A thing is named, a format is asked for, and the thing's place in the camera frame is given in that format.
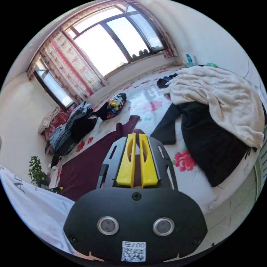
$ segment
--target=white sheet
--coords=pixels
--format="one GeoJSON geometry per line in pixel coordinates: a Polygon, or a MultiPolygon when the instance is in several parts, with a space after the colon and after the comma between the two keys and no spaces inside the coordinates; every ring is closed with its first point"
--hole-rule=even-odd
{"type": "Polygon", "coordinates": [[[2,166],[0,179],[13,208],[32,232],[67,253],[77,253],[63,232],[72,200],[22,181],[2,166]]]}
{"type": "MultiPolygon", "coordinates": [[[[121,92],[127,95],[127,102],[121,114],[104,122],[101,119],[97,121],[94,130],[85,136],[68,156],[63,157],[54,172],[51,187],[55,187],[58,184],[61,167],[64,163],[83,152],[109,132],[114,131],[117,122],[126,123],[130,115],[139,115],[141,117],[135,128],[142,129],[150,136],[171,104],[170,99],[163,95],[163,89],[159,89],[156,82],[164,76],[174,74],[178,69],[179,67],[170,67],[156,71],[140,79],[137,78],[138,80],[129,82],[128,86],[112,92],[107,99],[121,92]]],[[[185,143],[181,132],[181,119],[176,121],[175,127],[177,143],[176,145],[166,145],[165,148],[173,160],[179,190],[194,199],[202,212],[207,214],[229,199],[245,181],[256,162],[259,149],[256,153],[251,150],[247,159],[243,159],[235,171],[222,184],[217,187],[211,187],[205,174],[197,165],[192,163],[190,156],[184,149],[185,143]]]]}

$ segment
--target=cable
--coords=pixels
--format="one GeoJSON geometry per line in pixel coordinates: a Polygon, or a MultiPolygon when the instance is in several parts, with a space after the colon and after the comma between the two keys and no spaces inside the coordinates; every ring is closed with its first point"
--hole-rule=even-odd
{"type": "Polygon", "coordinates": [[[248,72],[247,72],[246,76],[243,78],[246,78],[248,74],[249,74],[249,59],[248,59],[248,72]]]}

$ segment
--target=white knit sweater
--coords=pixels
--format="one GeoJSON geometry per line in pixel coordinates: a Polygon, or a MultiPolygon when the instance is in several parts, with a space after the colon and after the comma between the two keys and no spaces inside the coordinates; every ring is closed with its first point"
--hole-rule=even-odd
{"type": "Polygon", "coordinates": [[[180,103],[209,105],[212,119],[250,147],[263,145],[264,111],[258,94],[242,77],[220,68],[183,68],[169,81],[164,94],[180,103]]]}

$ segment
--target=window frame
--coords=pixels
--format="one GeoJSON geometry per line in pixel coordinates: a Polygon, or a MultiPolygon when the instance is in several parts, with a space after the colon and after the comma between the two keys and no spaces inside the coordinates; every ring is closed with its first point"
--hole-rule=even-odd
{"type": "Polygon", "coordinates": [[[36,79],[38,80],[38,82],[41,84],[41,86],[44,88],[44,90],[49,94],[49,96],[56,102],[56,104],[62,108],[62,110],[64,112],[66,112],[75,102],[72,100],[72,102],[70,104],[68,104],[67,106],[63,105],[63,103],[53,94],[52,90],[49,89],[49,87],[45,84],[44,82],[44,78],[46,77],[46,75],[49,73],[49,70],[47,69],[43,69],[43,70],[35,70],[33,72],[34,76],[36,77],[36,79]],[[38,72],[39,71],[44,71],[44,73],[42,75],[39,75],[38,72]]]}
{"type": "Polygon", "coordinates": [[[125,58],[127,59],[128,63],[114,69],[113,71],[111,71],[110,73],[105,75],[105,78],[108,78],[111,76],[111,73],[114,73],[114,71],[119,70],[120,68],[124,67],[127,64],[136,62],[138,60],[144,59],[146,57],[149,57],[151,55],[155,55],[165,49],[168,48],[162,34],[159,32],[158,28],[155,26],[155,24],[153,23],[153,21],[147,16],[147,14],[145,14],[141,9],[139,9],[137,6],[131,4],[128,6],[132,6],[136,11],[130,11],[130,12],[125,12],[123,9],[121,9],[120,7],[113,5],[113,7],[118,8],[121,12],[123,12],[122,14],[118,14],[112,17],[109,17],[107,19],[101,20],[93,25],[91,25],[90,27],[84,29],[82,32],[78,32],[75,28],[74,25],[70,26],[68,29],[66,29],[65,31],[67,32],[68,30],[72,30],[76,36],[73,37],[72,39],[75,41],[76,38],[78,38],[79,36],[81,36],[82,34],[84,34],[86,31],[90,30],[91,28],[95,27],[96,25],[101,25],[105,31],[110,35],[110,37],[114,40],[114,42],[116,43],[116,45],[119,47],[119,49],[122,51],[123,55],[125,56],[125,58]],[[162,44],[162,48],[159,48],[157,50],[152,50],[151,45],[149,44],[147,38],[145,37],[145,35],[143,34],[143,32],[141,31],[141,29],[138,27],[138,25],[134,22],[133,19],[131,19],[131,15],[136,15],[136,14],[140,14],[150,25],[150,27],[155,31],[158,39],[161,41],[162,44]],[[107,24],[108,22],[118,19],[118,18],[123,18],[125,17],[130,23],[131,25],[135,28],[135,30],[137,31],[137,33],[140,35],[140,37],[142,38],[142,40],[144,41],[145,45],[148,47],[148,53],[146,55],[143,56],[138,56],[136,58],[132,58],[131,55],[129,54],[129,52],[127,51],[127,49],[125,48],[125,46],[123,45],[123,43],[121,42],[121,40],[118,38],[118,36],[115,34],[115,32],[111,29],[111,27],[107,24]]]}

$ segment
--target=maroon blanket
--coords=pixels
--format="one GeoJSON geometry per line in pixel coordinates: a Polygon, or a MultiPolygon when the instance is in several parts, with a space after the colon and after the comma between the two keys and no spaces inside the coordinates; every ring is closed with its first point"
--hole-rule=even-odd
{"type": "Polygon", "coordinates": [[[133,132],[139,116],[130,116],[126,124],[117,123],[116,131],[107,134],[98,142],[62,166],[58,194],[77,201],[84,194],[96,189],[102,163],[112,144],[133,132]]]}

